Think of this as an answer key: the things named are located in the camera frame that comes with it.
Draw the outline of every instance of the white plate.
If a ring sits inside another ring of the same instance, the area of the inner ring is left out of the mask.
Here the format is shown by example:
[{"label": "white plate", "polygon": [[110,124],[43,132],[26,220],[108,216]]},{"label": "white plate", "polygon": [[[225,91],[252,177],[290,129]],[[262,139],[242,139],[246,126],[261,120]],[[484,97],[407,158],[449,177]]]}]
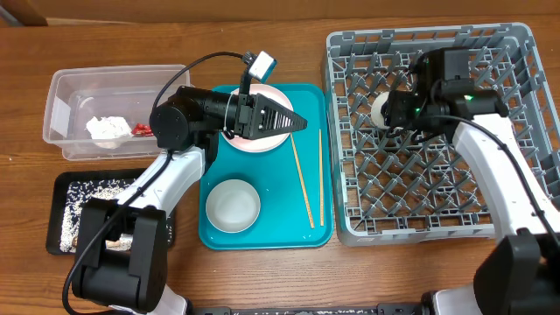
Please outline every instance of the white plate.
[{"label": "white plate", "polygon": [[255,223],[261,200],[255,188],[239,179],[219,183],[206,199],[206,216],[221,232],[238,233]]},{"label": "white plate", "polygon": [[[233,94],[237,95],[239,93],[239,88],[232,92]],[[278,104],[284,106],[289,110],[294,110],[291,106],[291,102],[288,97],[282,93],[279,89],[275,87],[271,87],[266,84],[251,84],[251,88],[249,90],[251,95],[260,94],[270,98],[272,101],[277,102]],[[249,153],[260,153],[270,151],[276,148],[278,145],[282,144],[290,134],[283,134],[277,136],[268,136],[262,139],[256,140],[247,140],[243,139],[240,136],[235,136],[233,139],[229,140],[226,137],[226,141],[233,145],[236,149],[241,151],[249,152]]]}]

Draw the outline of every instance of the wooden table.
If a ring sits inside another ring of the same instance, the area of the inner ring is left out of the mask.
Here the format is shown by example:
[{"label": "wooden table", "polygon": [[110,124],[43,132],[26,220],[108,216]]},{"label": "wooden table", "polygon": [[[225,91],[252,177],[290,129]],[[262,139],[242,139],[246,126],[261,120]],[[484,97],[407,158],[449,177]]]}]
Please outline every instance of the wooden table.
[{"label": "wooden table", "polygon": [[[46,95],[59,69],[187,64],[216,51],[266,50],[278,59],[271,82],[321,86],[326,36],[343,30],[527,23],[560,103],[559,16],[372,18],[337,21],[132,24],[0,29],[0,313],[61,314],[73,258],[46,253],[53,181],[67,171],[145,167],[151,159],[68,162],[41,139]],[[239,82],[243,65],[214,59],[192,71],[200,88]],[[199,187],[178,205],[168,284],[197,306],[233,308],[375,305],[417,301],[430,290],[472,281],[489,240],[429,241],[349,248],[336,237],[300,250],[214,252],[198,237]],[[99,306],[73,298],[83,311]]]}]

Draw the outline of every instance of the teal tray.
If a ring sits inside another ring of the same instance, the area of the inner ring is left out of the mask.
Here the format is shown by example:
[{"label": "teal tray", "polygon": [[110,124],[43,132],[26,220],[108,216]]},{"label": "teal tray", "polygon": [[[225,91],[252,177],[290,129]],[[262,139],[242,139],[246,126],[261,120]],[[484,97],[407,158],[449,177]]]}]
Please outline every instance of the teal tray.
[{"label": "teal tray", "polygon": [[[293,134],[304,174],[315,228],[311,229],[299,184],[298,168],[288,137],[274,150],[247,153],[220,137],[218,157],[200,180],[199,236],[210,249],[289,249],[319,247],[333,235],[333,189],[328,124],[323,92],[312,84],[278,84],[273,87],[290,99],[294,110],[307,120],[307,129]],[[230,93],[238,86],[219,86]],[[325,225],[319,211],[319,128],[323,146]],[[261,212],[247,230],[228,234],[216,229],[206,215],[207,196],[224,180],[241,179],[259,193]]]}]

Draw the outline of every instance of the white bowl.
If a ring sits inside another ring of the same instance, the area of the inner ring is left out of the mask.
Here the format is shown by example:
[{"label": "white bowl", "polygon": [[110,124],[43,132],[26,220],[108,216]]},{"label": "white bowl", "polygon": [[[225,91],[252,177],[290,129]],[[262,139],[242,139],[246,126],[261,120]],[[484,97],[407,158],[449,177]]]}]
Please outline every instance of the white bowl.
[{"label": "white bowl", "polygon": [[219,183],[206,199],[206,216],[225,233],[238,233],[255,223],[261,200],[255,188],[239,179]]}]

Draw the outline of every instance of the wooden surface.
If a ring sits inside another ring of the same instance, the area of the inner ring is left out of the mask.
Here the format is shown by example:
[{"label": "wooden surface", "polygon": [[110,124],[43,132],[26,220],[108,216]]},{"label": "wooden surface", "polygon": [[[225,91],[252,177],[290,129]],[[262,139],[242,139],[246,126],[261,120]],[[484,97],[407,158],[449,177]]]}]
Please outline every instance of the wooden surface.
[{"label": "wooden surface", "polygon": [[[376,18],[285,23],[131,24],[0,29],[0,313],[61,314],[70,256],[46,253],[53,181],[62,172],[147,166],[151,159],[68,162],[42,140],[46,96],[57,70],[189,63],[216,51],[266,50],[274,82],[321,85],[330,32],[352,29],[527,23],[560,103],[559,16]],[[243,65],[214,59],[192,71],[200,88],[239,82]],[[417,301],[423,292],[467,284],[494,246],[489,240],[349,248],[336,237],[299,250],[214,252],[198,237],[199,187],[178,205],[168,284],[197,306],[234,308],[375,305]],[[83,311],[99,309],[72,300]]]},{"label": "wooden surface", "polygon": [[138,23],[560,13],[557,0],[24,0],[45,18]]}]

